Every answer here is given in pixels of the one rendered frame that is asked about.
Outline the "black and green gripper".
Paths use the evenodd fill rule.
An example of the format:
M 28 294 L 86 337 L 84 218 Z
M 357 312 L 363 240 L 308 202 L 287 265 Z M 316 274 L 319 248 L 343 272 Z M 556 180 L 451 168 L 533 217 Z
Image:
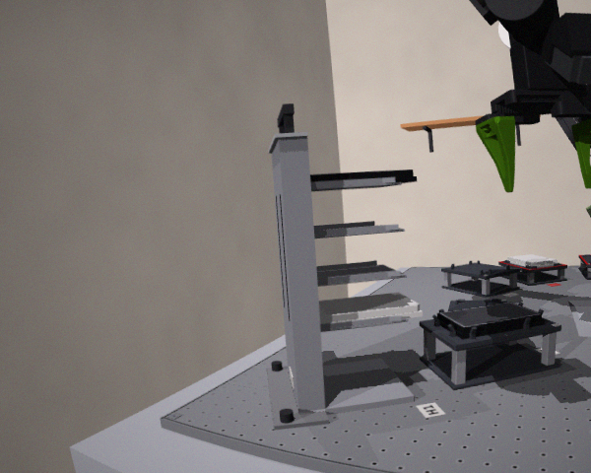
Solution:
M 492 113 L 475 120 L 476 131 L 506 192 L 514 187 L 515 125 L 536 124 L 541 114 L 551 113 L 552 117 L 581 117 L 582 122 L 571 129 L 585 188 L 591 188 L 591 90 L 509 90 L 491 101 L 491 107 Z

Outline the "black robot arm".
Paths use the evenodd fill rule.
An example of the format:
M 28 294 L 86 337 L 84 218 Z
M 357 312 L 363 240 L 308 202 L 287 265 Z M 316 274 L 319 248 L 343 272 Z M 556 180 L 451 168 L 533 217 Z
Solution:
M 469 1 L 508 31 L 514 90 L 591 90 L 591 14 L 560 17 L 557 0 Z

